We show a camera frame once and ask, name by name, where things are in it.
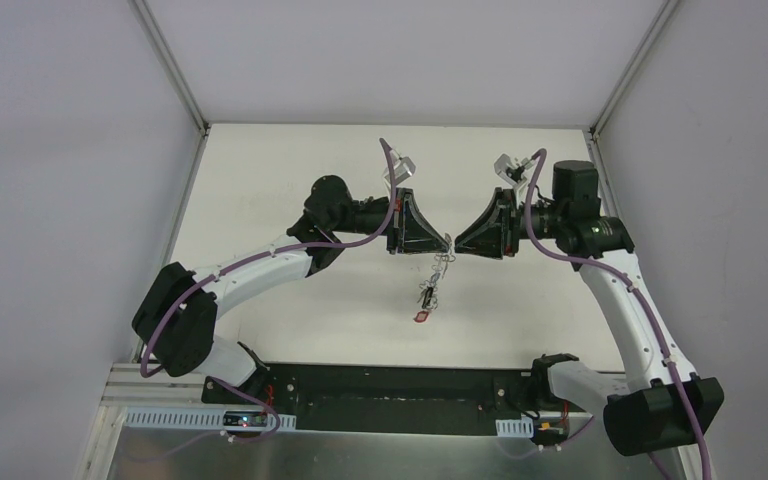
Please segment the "large metal keyring disc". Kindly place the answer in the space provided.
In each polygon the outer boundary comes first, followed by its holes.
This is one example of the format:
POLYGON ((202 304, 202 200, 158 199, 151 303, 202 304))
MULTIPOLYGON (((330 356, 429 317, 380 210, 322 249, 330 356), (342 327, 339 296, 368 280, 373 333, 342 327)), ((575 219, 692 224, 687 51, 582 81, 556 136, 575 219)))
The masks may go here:
POLYGON ((445 278, 450 265, 456 261, 452 236, 445 233, 444 240, 447 244, 446 250, 434 255, 432 273, 427 280, 420 284, 418 303, 422 312, 431 313, 438 307, 439 284, 445 278))

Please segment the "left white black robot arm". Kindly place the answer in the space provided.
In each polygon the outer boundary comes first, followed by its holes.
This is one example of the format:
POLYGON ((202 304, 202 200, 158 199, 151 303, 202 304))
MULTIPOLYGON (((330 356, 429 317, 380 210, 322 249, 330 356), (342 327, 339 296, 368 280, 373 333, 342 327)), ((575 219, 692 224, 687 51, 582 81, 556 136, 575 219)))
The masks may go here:
POLYGON ((284 283, 328 268, 345 250, 340 233, 383 237, 391 254, 442 254, 449 241, 420 214, 412 190, 355 200, 342 178, 327 175, 311 187, 302 216, 270 245, 195 270, 174 262, 157 274, 131 322, 171 377, 198 373, 226 382, 241 404, 257 402, 265 378, 255 354, 216 335, 217 321, 241 303, 284 283))

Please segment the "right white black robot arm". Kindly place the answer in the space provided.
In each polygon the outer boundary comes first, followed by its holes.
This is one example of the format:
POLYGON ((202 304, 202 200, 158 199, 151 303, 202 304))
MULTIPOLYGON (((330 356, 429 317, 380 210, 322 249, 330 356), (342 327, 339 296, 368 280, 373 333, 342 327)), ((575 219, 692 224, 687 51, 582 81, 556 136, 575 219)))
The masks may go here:
POLYGON ((572 354, 532 364, 529 400, 543 410, 566 401, 590 413, 624 456, 695 445, 710 456, 705 435, 724 402, 713 377, 700 376, 676 344, 646 288, 623 222, 602 212, 599 175, 586 161, 555 164, 549 196, 539 192, 540 167, 507 155, 494 166, 504 186, 455 241, 459 254, 503 259, 522 242, 555 248, 594 296, 617 345, 623 380, 611 380, 572 354))

